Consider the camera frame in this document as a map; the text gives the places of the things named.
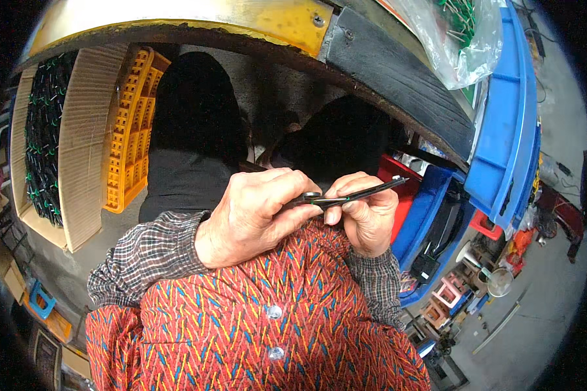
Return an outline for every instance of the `yellow plastic crate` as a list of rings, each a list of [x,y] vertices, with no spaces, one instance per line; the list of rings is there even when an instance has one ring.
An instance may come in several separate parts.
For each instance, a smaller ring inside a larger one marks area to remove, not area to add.
[[[152,48],[137,52],[131,73],[119,92],[104,209],[122,211],[148,184],[148,150],[155,97],[161,76],[170,65]]]

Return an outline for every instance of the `fingernail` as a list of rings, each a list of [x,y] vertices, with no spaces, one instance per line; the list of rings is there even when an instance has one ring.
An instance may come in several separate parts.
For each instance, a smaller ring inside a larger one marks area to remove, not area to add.
[[[328,224],[328,225],[333,225],[335,222],[335,214],[334,213],[330,213],[329,211],[327,211],[324,214],[324,223]]]
[[[347,202],[347,203],[343,204],[341,206],[341,210],[343,210],[344,212],[352,211],[352,202]]]

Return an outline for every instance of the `white button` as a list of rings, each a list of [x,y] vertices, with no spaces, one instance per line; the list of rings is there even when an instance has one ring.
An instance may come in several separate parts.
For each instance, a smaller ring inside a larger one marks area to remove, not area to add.
[[[285,350],[282,350],[279,347],[271,348],[270,354],[267,356],[270,360],[280,360],[285,356]]]
[[[267,318],[278,319],[283,316],[283,310],[278,305],[267,307]]]

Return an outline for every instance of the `blue plastic stool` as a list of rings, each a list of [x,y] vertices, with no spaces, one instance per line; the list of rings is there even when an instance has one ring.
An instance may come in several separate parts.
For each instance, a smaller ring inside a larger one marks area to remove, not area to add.
[[[44,301],[44,308],[39,307],[39,304],[37,304],[37,297],[40,297]],[[31,296],[28,299],[28,304],[31,306],[31,309],[35,311],[35,314],[37,314],[42,320],[46,320],[52,312],[56,302],[57,299],[50,297],[43,289],[43,286],[41,286],[39,280],[36,280],[35,285],[32,287]]]

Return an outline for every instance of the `screw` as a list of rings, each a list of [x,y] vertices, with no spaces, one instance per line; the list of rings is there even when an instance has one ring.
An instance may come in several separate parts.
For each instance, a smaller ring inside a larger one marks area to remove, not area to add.
[[[324,25],[324,19],[316,14],[313,18],[313,24],[315,25],[315,27],[322,27]]]

